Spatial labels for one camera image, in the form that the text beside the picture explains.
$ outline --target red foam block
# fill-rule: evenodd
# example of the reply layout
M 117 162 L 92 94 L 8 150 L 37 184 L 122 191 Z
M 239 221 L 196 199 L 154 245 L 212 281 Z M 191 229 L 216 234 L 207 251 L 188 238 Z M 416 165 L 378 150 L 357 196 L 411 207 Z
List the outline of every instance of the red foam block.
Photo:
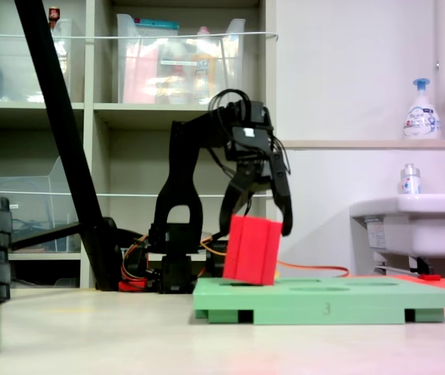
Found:
M 273 285 L 282 224 L 233 215 L 222 276 L 248 284 Z

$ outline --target green board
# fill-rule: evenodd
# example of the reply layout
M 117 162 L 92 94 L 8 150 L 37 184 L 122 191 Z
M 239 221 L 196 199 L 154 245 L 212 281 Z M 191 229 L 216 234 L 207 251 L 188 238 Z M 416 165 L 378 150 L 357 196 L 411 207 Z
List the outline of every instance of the green board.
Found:
M 390 277 L 279 279 L 263 287 L 200 278 L 195 317 L 209 323 L 443 322 L 445 289 Z

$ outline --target white floor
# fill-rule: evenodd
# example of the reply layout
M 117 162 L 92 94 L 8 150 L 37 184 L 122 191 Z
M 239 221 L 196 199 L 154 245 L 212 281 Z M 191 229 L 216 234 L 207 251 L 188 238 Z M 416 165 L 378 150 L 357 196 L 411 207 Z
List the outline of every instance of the white floor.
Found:
M 15 290 L 0 375 L 445 375 L 445 323 L 207 325 L 189 295 Z

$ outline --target sink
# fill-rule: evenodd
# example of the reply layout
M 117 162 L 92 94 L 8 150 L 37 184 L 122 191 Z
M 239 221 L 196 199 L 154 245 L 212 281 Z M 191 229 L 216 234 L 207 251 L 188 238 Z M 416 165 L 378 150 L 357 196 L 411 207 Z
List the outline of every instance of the sink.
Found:
M 396 195 L 350 207 L 375 252 L 445 258 L 445 194 Z

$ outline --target plastic storage bin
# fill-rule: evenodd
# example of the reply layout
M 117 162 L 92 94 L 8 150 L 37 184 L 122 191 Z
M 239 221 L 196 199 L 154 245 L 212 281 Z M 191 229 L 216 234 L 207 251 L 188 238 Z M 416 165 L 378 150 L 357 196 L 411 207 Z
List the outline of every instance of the plastic storage bin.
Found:
M 224 37 L 143 38 L 131 16 L 118 14 L 118 101 L 208 104 L 226 88 L 242 86 L 245 20 L 233 20 Z
M 48 176 L 0 177 L 0 191 L 0 196 L 6 197 L 11 206 L 13 239 L 77 221 L 77 214 L 72 197 L 69 195 L 69 187 L 60 158 L 56 160 Z M 79 251 L 80 238 L 75 234 L 18 252 Z
M 72 102 L 84 100 L 84 39 L 72 20 L 60 20 L 53 40 Z M 0 101 L 44 102 L 27 41 L 22 37 L 0 36 Z

